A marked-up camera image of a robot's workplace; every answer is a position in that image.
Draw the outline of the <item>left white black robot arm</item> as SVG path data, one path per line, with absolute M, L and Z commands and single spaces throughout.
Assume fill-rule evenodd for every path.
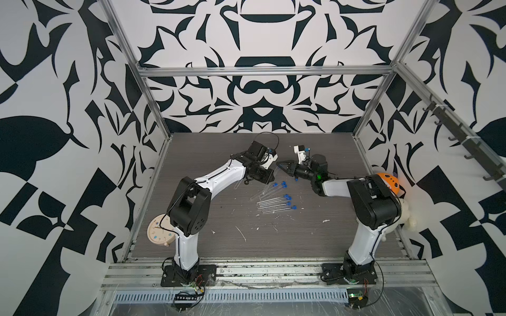
M 176 235 L 175 268 L 189 277 L 199 265 L 198 236 L 208 221 L 212 200 L 230 185 L 241 180 L 262 184 L 274 181 L 271 165 L 277 160 L 275 148 L 254 141 L 250 147 L 230 158 L 207 175 L 184 177 L 169 203 L 166 216 Z

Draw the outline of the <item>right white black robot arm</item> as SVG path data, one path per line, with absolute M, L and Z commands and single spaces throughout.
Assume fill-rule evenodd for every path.
M 319 196 L 351 199 L 358 228 L 342 270 L 351 275 L 373 268 L 379 240 L 402 216 L 398 179 L 384 172 L 340 179 L 328 171 L 323 155 L 314 155 L 303 162 L 280 161 L 277 166 L 293 178 L 309 180 Z

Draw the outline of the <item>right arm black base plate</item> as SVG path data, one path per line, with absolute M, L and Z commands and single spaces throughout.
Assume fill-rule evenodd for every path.
M 324 263 L 320 279 L 327 285 L 357 285 L 376 284 L 378 275 L 374 267 L 374 261 L 366 265 L 356 265 L 353 261 L 344 263 Z

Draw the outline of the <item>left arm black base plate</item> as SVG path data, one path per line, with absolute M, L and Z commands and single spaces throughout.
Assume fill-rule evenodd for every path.
M 216 265 L 196 264 L 190 270 L 184 270 L 177 264 L 167 265 L 163 268 L 161 287 L 180 287 L 190 284 L 204 286 L 216 281 Z

